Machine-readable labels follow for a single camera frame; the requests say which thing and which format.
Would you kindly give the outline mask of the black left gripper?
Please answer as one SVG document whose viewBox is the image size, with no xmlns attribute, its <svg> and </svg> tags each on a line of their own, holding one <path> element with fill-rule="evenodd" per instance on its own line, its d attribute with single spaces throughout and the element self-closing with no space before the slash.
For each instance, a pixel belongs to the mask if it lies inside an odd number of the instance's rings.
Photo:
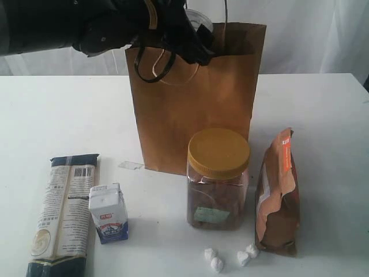
<svg viewBox="0 0 369 277">
<path fill-rule="evenodd" d="M 214 56 L 212 30 L 203 23 L 192 25 L 185 1 L 130 1 L 129 20 L 138 28 L 134 47 L 162 48 L 201 66 Z"/>
</svg>

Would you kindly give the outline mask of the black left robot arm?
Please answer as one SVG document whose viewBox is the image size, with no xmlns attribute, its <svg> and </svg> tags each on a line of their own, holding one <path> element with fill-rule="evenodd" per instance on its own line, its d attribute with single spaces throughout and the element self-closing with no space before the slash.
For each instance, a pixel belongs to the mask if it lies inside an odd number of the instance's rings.
<svg viewBox="0 0 369 277">
<path fill-rule="evenodd" d="M 2 1 L 1 55 L 72 47 L 89 57 L 128 44 L 207 65 L 213 35 L 195 29 L 183 1 Z"/>
</svg>

